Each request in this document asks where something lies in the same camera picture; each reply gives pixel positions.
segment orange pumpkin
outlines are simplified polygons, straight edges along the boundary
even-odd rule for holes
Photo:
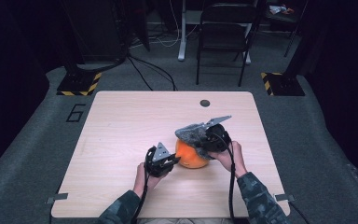
[[[179,164],[192,169],[203,167],[209,163],[208,160],[203,159],[197,154],[195,148],[180,139],[176,141],[175,157],[181,158]]]

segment gray carpet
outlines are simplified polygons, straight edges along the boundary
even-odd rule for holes
[[[201,68],[196,79],[197,37],[187,42],[186,60],[177,61],[179,43],[137,47],[131,55],[169,72],[179,91],[249,91],[255,97],[283,187],[296,197],[294,204],[310,223],[358,223],[358,179],[351,163],[326,130],[324,116],[304,77],[297,77],[306,96],[268,96],[260,74],[283,72],[295,51],[283,58],[288,39],[259,33],[251,49],[251,65],[237,87],[240,69]],[[88,64],[95,68],[105,64]],[[138,63],[154,91],[171,91],[172,84]],[[91,96],[58,96],[63,68],[47,74],[50,89],[43,103],[0,160],[0,223],[49,223],[48,196],[55,194],[71,160],[76,141],[90,110]],[[96,91],[149,91],[129,60],[103,72]],[[79,122],[65,122],[75,104],[84,110]],[[293,223],[305,223],[292,208]],[[52,223],[92,223],[94,218],[53,218]]]

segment light wood surface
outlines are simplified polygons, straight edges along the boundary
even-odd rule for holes
[[[210,106],[200,105],[201,100]],[[100,91],[95,96],[56,201],[54,217],[98,217],[132,189],[137,165],[161,142],[175,151],[175,130],[211,118],[242,145],[246,167],[271,194],[284,193],[255,100],[244,91]],[[229,172],[219,161],[199,169],[176,164],[147,193],[139,217],[229,217]],[[234,215],[248,217],[237,183]],[[287,202],[279,202],[286,215]]]

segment camouflage sleeve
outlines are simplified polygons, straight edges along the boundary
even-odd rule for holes
[[[116,199],[98,218],[99,224],[124,224],[131,222],[140,198],[128,190]]]
[[[239,177],[237,183],[252,224],[290,223],[283,210],[269,194],[266,186],[253,173],[249,172]]]

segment person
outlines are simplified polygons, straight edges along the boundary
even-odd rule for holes
[[[289,224],[287,216],[269,194],[266,186],[252,173],[246,170],[243,161],[241,145],[233,141],[230,149],[234,153],[235,177],[239,185],[241,196],[246,204],[250,223],[268,224],[282,223]],[[231,157],[228,151],[208,152],[208,154],[220,161],[228,170],[231,170]],[[150,176],[147,182],[148,190],[152,190],[163,178]],[[144,192],[145,168],[144,163],[138,165],[137,175],[132,190],[128,190],[116,199],[98,218],[100,224],[130,223],[141,201]]]

